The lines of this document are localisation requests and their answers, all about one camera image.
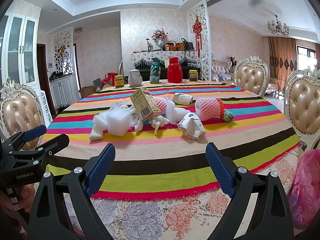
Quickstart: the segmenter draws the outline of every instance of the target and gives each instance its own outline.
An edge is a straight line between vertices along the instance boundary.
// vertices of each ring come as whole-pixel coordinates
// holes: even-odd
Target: blue gripper pad
[[[211,144],[208,144],[205,148],[205,157],[207,158],[223,193],[229,195],[230,198],[233,198],[236,194],[233,185],[233,176]]]
[[[91,197],[99,191],[115,158],[116,149],[110,144],[87,177],[87,188],[85,193],[88,197]]]
[[[36,128],[33,128],[29,131],[27,131],[24,136],[23,136],[23,141],[24,142],[29,142],[32,141],[38,137],[40,137],[41,135],[44,135],[47,132],[47,128],[45,125],[40,125]]]

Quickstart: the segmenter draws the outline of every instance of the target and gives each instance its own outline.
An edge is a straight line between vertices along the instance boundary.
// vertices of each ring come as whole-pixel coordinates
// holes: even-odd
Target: ceiling
[[[121,9],[172,8],[187,11],[201,0],[25,0],[42,8],[39,30],[55,34],[69,26],[84,32],[120,26]],[[277,14],[290,26],[291,37],[319,42],[320,20],[307,0],[222,0],[208,7],[210,16],[229,20],[262,36],[270,34],[268,20]]]

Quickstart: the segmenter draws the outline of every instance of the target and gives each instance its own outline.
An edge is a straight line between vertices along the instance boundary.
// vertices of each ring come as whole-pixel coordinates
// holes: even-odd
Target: metal screw
[[[247,172],[247,169],[245,167],[239,167],[238,171],[240,173],[246,173]]]
[[[75,173],[80,173],[82,172],[82,168],[81,167],[77,167],[73,170]]]
[[[270,175],[274,178],[278,177],[278,173],[276,173],[275,171],[270,172]]]
[[[49,171],[47,171],[47,172],[45,172],[45,173],[43,174],[43,176],[44,176],[45,178],[50,177],[50,175],[51,175],[51,172],[49,172]]]

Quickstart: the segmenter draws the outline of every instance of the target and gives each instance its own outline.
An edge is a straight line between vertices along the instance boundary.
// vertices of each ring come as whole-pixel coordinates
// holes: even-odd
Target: blue stripe
[[[275,106],[258,106],[258,107],[249,107],[249,108],[237,108],[237,109],[228,109],[234,115],[241,114],[255,114],[262,112],[269,112],[273,110],[278,110]],[[143,122],[144,124],[150,124],[150,121]],[[70,128],[92,128],[92,120],[85,121],[74,121],[74,122],[53,122],[49,125],[48,129],[70,129]]]
[[[242,88],[199,88],[199,89],[169,89],[169,90],[161,90],[161,91],[150,91],[151,95],[162,95],[165,93],[188,93],[188,92],[215,92],[215,91],[240,91]],[[131,96],[133,93],[121,94],[121,95],[109,95],[95,98],[83,98],[80,101],[96,101],[99,99],[110,99],[110,98],[127,98]]]

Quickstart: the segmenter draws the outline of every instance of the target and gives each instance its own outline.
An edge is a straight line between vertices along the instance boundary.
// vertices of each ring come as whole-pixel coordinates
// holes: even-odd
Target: glass jar
[[[115,87],[116,88],[124,87],[124,79],[122,75],[115,76]]]
[[[196,69],[189,70],[189,81],[198,81],[198,71]]]

